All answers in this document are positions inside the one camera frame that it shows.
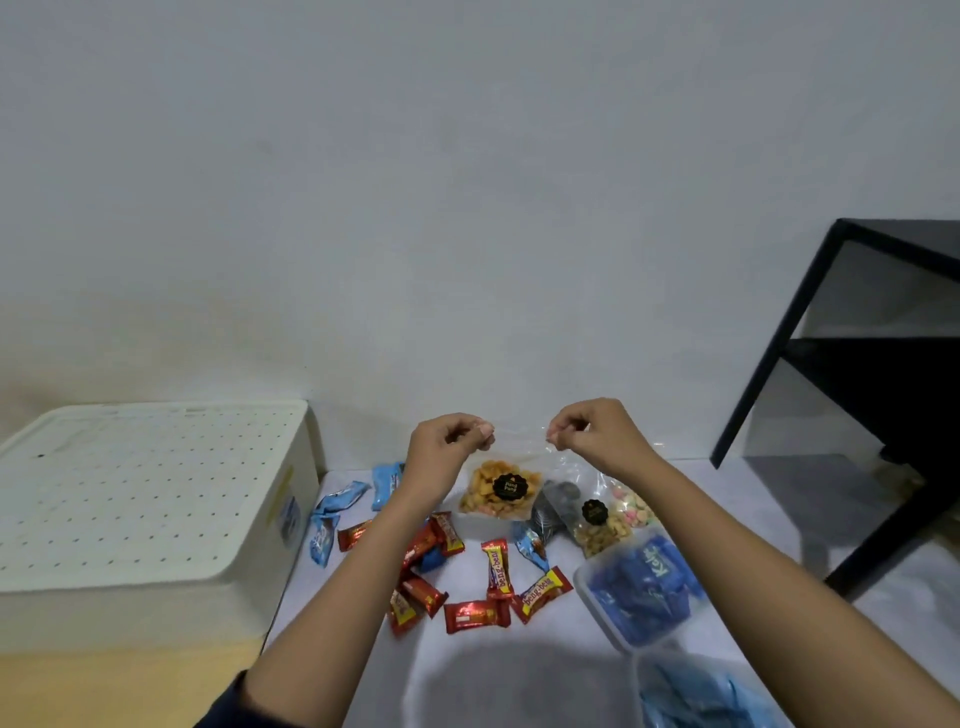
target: left hand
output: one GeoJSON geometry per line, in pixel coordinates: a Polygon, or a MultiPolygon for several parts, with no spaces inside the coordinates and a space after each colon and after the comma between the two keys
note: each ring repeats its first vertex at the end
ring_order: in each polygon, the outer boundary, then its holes
{"type": "Polygon", "coordinates": [[[433,510],[453,488],[468,455],[493,444],[493,425],[475,415],[443,415],[410,435],[400,490],[433,510]]]}

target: yellow surface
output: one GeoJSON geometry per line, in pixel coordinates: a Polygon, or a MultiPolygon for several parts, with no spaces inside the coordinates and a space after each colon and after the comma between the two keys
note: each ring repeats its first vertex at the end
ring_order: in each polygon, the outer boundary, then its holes
{"type": "Polygon", "coordinates": [[[0,655],[5,726],[189,728],[262,639],[156,650],[0,655]]]}

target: perforated lid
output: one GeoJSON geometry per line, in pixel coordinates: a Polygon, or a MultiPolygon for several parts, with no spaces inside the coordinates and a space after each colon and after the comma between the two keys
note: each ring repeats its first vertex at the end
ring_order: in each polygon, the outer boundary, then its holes
{"type": "Polygon", "coordinates": [[[304,401],[64,407],[0,448],[0,593],[229,566],[304,401]]]}

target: hand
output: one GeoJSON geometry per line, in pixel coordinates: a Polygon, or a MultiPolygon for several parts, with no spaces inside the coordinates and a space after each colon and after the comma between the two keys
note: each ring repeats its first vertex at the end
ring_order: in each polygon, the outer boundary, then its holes
{"type": "Polygon", "coordinates": [[[546,430],[558,450],[572,449],[601,473],[626,482],[659,456],[630,419],[620,400],[580,401],[560,410],[546,430]]]}
{"type": "Polygon", "coordinates": [[[492,444],[493,425],[474,415],[422,422],[410,435],[401,488],[432,511],[450,492],[468,455],[492,444]]]}

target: container of blue wrappers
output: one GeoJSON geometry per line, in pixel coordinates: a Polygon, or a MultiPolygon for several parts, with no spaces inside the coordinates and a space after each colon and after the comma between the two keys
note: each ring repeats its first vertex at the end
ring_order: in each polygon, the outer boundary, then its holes
{"type": "Polygon", "coordinates": [[[658,526],[641,528],[587,559],[573,584],[614,646],[628,654],[675,637],[709,605],[693,571],[658,526]]]}
{"type": "Polygon", "coordinates": [[[643,728],[789,728],[749,665],[672,649],[646,650],[631,662],[643,728]]]}

